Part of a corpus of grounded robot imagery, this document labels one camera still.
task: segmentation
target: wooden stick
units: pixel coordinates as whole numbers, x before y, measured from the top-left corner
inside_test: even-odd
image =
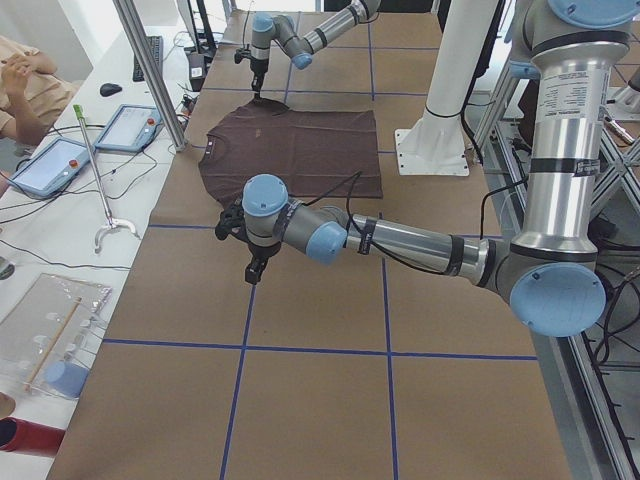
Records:
[[[73,314],[76,313],[76,310],[78,309],[81,303],[82,303],[82,298],[77,297],[75,303],[73,304],[73,307],[71,307],[71,310],[69,311],[67,316],[64,318],[62,325],[60,325],[60,328],[58,329],[54,337],[51,339],[51,341],[49,342],[49,346],[47,347],[45,352],[42,354],[42,358],[38,362],[38,365],[36,365],[36,368],[34,368],[33,371],[31,372],[31,375],[29,375],[29,378],[27,379],[27,384],[24,386],[24,389],[26,391],[29,391],[29,389],[31,388],[31,382],[33,382],[35,378],[38,376],[38,373],[42,369],[42,365],[44,365],[44,362],[47,361],[47,358],[49,357],[49,354],[53,350],[53,347],[55,347],[56,343],[58,343],[58,340],[60,340],[60,336],[62,335],[62,332],[64,332],[64,329],[67,328],[67,325],[71,321]]]

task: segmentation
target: person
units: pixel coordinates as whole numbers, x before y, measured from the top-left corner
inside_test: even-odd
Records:
[[[38,145],[77,87],[57,78],[57,66],[37,48],[0,35],[0,138]],[[2,172],[0,196],[8,185]]]

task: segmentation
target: gray rod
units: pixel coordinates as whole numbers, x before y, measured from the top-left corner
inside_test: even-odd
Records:
[[[136,7],[132,0],[113,0],[113,4],[118,11],[120,22],[127,34],[133,53],[140,62],[140,67],[142,67],[142,71],[144,72],[144,78],[147,85],[149,85],[151,95],[162,115],[167,130],[169,130],[173,145],[176,151],[180,152],[184,150],[187,144],[184,138],[184,132],[178,122],[167,87],[162,80],[162,72],[158,69],[151,55],[151,50],[147,45],[144,26],[140,21]]]

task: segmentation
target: blue cup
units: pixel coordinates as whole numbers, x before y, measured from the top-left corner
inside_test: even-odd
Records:
[[[71,362],[55,362],[44,372],[45,381],[63,395],[78,398],[89,370]]]

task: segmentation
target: beige shirt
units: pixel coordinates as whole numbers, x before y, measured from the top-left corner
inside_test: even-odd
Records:
[[[37,48],[20,45],[0,35],[0,60],[14,53],[36,55]],[[53,125],[77,92],[75,85],[60,80],[54,75],[32,72],[25,89],[25,97],[33,112],[47,126]],[[7,122],[13,118],[11,104],[0,78],[0,134]]]

